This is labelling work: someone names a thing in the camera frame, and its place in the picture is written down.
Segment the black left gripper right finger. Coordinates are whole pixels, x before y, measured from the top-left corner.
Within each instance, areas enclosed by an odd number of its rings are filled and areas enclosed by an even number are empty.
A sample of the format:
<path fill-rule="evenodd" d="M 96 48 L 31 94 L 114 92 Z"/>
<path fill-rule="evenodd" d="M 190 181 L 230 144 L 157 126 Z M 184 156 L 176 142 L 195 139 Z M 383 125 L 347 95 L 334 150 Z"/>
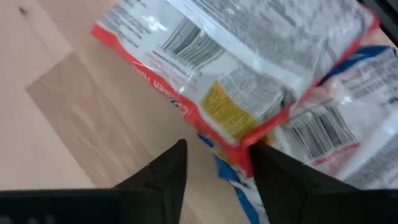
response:
<path fill-rule="evenodd" d="M 359 190 L 263 142 L 249 155 L 270 224 L 398 224 L 398 190 Z"/>

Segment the black aluminium table frame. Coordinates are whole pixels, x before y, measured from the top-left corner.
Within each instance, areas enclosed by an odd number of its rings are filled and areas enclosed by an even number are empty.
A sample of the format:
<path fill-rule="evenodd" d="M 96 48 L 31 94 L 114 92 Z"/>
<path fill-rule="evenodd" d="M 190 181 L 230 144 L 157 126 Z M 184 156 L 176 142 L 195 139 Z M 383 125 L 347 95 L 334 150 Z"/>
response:
<path fill-rule="evenodd" d="M 358 1 L 376 12 L 381 23 L 381 30 L 398 47 L 398 0 Z"/>

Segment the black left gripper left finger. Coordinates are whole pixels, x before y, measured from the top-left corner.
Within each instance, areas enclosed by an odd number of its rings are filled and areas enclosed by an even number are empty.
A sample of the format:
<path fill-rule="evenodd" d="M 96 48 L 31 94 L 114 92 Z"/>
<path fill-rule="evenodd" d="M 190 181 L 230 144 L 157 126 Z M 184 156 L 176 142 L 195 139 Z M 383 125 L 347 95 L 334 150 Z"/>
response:
<path fill-rule="evenodd" d="M 179 224 L 187 142 L 107 189 L 0 190 L 0 224 Z"/>

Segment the blue Maruchan ramen pack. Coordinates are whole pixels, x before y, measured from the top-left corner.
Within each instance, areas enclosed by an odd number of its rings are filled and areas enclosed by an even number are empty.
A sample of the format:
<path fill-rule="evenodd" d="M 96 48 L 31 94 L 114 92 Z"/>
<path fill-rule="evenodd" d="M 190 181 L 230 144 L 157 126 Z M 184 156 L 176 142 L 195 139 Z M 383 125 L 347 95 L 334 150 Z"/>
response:
<path fill-rule="evenodd" d="M 398 190 L 398 49 L 359 49 L 281 118 L 250 132 L 236 157 L 251 169 L 258 142 L 359 190 Z M 216 163 L 249 223 L 270 224 L 253 171 L 222 156 Z"/>

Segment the orange Maruchan ramen pack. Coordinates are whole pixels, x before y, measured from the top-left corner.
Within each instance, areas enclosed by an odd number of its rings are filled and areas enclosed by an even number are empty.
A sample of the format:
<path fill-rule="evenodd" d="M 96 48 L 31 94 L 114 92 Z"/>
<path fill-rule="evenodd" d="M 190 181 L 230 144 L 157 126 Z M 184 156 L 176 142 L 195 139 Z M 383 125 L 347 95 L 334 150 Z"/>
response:
<path fill-rule="evenodd" d="M 249 146 L 378 27 L 358 0 L 119 0 L 91 34 L 252 176 Z"/>

